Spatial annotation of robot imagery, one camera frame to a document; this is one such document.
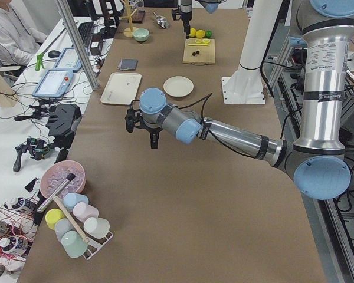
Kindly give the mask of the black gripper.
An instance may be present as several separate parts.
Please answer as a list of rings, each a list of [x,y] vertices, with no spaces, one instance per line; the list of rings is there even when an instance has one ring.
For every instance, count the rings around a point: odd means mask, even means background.
[[[192,19],[192,0],[180,0],[178,7],[172,10],[172,18],[174,21],[183,20],[183,30],[186,39],[189,39],[191,33],[189,21]]]
[[[136,114],[135,127],[137,129],[147,130],[150,133],[150,146],[151,146],[151,148],[152,149],[158,148],[159,133],[162,131],[161,127],[159,127],[157,124],[156,125],[151,124],[151,126],[146,124],[141,112],[138,112]]]

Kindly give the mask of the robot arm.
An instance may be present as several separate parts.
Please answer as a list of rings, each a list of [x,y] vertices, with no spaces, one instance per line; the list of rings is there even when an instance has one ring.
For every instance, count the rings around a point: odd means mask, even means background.
[[[212,0],[201,0],[198,1],[201,6],[209,13],[214,13],[222,1],[212,1]],[[192,20],[192,0],[181,0],[180,4],[176,9],[171,11],[172,19],[174,21],[181,20],[183,23],[183,31],[186,35],[186,39],[190,38],[191,26],[190,21]]]

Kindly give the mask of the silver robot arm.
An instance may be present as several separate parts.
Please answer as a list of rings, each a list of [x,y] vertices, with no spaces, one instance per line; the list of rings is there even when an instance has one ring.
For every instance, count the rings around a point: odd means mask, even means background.
[[[273,140],[169,103],[158,88],[140,95],[139,108],[126,114],[128,132],[145,129],[152,147],[166,131],[180,142],[218,142],[286,173],[301,193],[326,200],[341,195],[351,172],[339,141],[348,61],[354,36],[354,1],[293,1],[290,37],[307,44],[300,135],[294,142]]]

